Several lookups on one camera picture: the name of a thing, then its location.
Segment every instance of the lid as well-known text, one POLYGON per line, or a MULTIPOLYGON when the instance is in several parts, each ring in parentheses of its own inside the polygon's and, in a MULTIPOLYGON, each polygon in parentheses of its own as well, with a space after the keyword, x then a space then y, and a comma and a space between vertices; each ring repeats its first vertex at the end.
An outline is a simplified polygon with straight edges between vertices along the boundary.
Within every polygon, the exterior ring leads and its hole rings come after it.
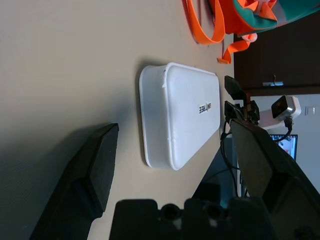
POLYGON ((169 161, 182 168, 220 126, 219 80, 214 73, 170 63, 167 95, 169 161))

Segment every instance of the white plastic box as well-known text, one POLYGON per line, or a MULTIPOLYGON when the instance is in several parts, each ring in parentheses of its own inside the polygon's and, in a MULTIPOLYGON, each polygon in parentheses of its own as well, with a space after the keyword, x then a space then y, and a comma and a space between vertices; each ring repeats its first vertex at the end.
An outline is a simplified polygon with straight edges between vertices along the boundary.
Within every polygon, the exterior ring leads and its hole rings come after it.
POLYGON ((145 67, 139 88, 147 164, 181 169, 219 129, 217 76, 171 62, 145 67))

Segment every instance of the wooden door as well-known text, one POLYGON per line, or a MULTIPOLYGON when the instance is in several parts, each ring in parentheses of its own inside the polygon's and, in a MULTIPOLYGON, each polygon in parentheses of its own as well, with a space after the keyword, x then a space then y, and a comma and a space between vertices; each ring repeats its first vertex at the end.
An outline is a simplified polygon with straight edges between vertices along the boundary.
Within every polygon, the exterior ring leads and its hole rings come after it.
POLYGON ((258 34, 234 54, 234 76, 252 96, 320 93, 320 11, 258 34), (264 86, 264 83, 283 86, 264 86))

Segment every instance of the computer screen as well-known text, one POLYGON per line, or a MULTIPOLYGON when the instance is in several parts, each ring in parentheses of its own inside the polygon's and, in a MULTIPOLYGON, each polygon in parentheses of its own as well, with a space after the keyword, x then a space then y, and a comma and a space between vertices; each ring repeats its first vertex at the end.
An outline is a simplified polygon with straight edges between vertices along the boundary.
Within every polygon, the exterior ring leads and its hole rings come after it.
MULTIPOLYGON (((270 134, 273 140, 280 139, 284 136, 284 134, 270 134)), ((285 150, 294 160, 296 160, 297 156, 297 142, 298 135, 289 135, 286 139, 277 142, 277 144, 285 150)))

